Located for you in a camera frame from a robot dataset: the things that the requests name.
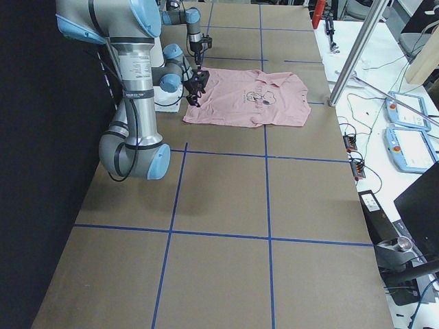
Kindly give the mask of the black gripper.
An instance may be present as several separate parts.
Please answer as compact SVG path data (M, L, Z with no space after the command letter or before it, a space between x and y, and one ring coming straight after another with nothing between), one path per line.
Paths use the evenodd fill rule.
M185 81L185 88L189 92L187 102L190 106L200 107L200 94L204 94L210 74L207 70L193 70L192 76Z
M197 66L197 70L202 69L202 43L201 42L190 42L190 50L194 54L195 65Z

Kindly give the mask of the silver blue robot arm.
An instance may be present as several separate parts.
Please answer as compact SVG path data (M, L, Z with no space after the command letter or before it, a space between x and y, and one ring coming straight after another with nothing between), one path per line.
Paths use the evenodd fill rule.
M159 180L167 172L171 149L156 126L155 87L174 93L180 87L187 101L199 106L209 72L201 56L212 39L200 31L201 14L168 1L57 1L56 18L63 36L106 45L123 97L99 142L99 159L116 182L126 178ZM164 25L185 25L195 64L193 69L177 44L161 46Z
M185 9L182 1L166 1L161 11L163 25L186 25L189 48L193 53L195 65L202 66L204 34L200 29L201 14L197 8Z

